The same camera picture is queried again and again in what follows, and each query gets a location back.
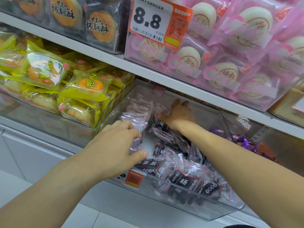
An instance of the forearm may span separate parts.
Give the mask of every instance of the forearm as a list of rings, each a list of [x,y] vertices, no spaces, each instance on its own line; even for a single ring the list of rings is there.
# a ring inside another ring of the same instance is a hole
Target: forearm
[[[0,209],[0,228],[60,228],[92,187],[67,159]]]
[[[179,131],[192,141],[226,178],[234,191],[271,227],[300,227],[304,179],[197,124],[183,121]]]

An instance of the store shelf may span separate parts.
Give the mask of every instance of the store shelf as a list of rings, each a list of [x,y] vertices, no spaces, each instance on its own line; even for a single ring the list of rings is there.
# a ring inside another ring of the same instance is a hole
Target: store shelf
[[[107,52],[101,51],[99,49],[93,48],[89,45],[83,44],[81,42],[75,41],[71,38],[67,38],[53,31],[44,29],[42,27],[36,26],[34,24],[28,23],[11,15],[0,12],[0,20],[6,24],[24,30],[26,32],[35,34],[49,41],[55,42],[59,45],[65,46],[67,48],[73,49],[80,53],[86,54],[90,57],[98,59],[100,61],[106,62],[110,65],[116,66],[118,68],[124,69],[128,72],[132,72],[138,76],[144,77],[156,83],[165,85],[169,88],[175,89],[177,91],[183,92],[195,98],[201,99],[203,101],[209,102],[213,105],[221,107],[223,109],[229,110],[236,114],[242,115],[256,122],[262,123],[266,126],[272,127],[274,129],[280,130],[287,134],[293,135],[295,137],[304,139],[304,128],[295,126],[294,124],[288,123],[286,121],[280,120],[270,113],[261,113],[244,105],[238,104],[231,100],[225,99],[223,97],[217,96],[208,91],[196,88],[192,85],[186,84],[182,81],[168,77],[159,72],[153,71],[151,69],[145,68],[143,66],[137,65],[133,62],[124,60],[123,55],[112,55]]]

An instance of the right hand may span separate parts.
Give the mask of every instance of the right hand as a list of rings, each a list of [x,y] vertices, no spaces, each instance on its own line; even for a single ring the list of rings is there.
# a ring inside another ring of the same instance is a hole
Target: right hand
[[[189,102],[181,103],[180,99],[176,99],[172,105],[172,112],[169,117],[164,114],[158,114],[157,118],[164,121],[171,129],[179,130],[179,126],[184,121],[196,122],[192,111],[189,109]]]

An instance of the hand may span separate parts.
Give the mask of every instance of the hand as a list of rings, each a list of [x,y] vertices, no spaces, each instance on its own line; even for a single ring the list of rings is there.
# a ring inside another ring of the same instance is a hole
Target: hand
[[[95,185],[119,176],[148,156],[145,150],[129,155],[132,140],[140,137],[140,132],[129,120],[116,121],[105,126],[84,150],[72,158]]]
[[[157,118],[164,121],[171,129],[179,130],[179,126],[184,121],[196,122],[192,111],[189,109],[189,102],[181,103],[180,99],[176,99],[172,105],[172,112],[170,117],[164,114],[158,114]]]

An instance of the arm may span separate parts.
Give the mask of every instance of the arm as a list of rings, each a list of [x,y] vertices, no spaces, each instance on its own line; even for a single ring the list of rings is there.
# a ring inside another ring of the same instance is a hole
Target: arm
[[[0,209],[0,228],[60,228],[95,184],[116,177],[148,156],[129,156],[140,137],[130,121],[106,126],[81,152],[63,160]]]
[[[170,117],[158,118],[192,141],[238,196],[272,228],[304,226],[304,178],[279,164],[212,134],[195,123],[178,99]]]

